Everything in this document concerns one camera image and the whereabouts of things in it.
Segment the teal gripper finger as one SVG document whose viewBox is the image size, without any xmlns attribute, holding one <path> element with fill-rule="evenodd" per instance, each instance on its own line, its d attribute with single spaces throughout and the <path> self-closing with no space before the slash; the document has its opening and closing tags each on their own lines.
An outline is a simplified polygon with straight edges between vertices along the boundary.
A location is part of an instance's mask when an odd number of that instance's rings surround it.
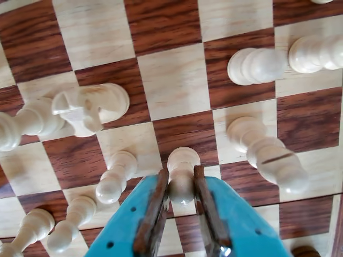
<svg viewBox="0 0 343 257">
<path fill-rule="evenodd" d="M 194 167 L 195 206 L 207 256 L 290 256 L 260 214 L 225 181 Z"/>
<path fill-rule="evenodd" d="M 86 256 L 157 256 L 169 209 L 169 172 L 144 177 L 90 246 Z"/>
</svg>

